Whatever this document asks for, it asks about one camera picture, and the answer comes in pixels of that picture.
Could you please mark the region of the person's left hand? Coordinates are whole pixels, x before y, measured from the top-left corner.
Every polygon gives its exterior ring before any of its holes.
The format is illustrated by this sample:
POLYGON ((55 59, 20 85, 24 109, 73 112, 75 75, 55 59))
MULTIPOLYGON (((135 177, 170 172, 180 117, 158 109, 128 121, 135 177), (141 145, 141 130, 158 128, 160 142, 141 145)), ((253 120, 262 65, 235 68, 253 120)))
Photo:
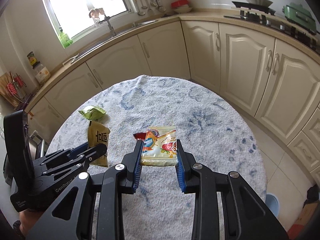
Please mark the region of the person's left hand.
POLYGON ((33 210, 24 210, 19 213, 20 219, 20 232, 23 236, 26 236, 29 230, 35 225, 39 218, 43 215, 43 212, 35 212, 33 210))

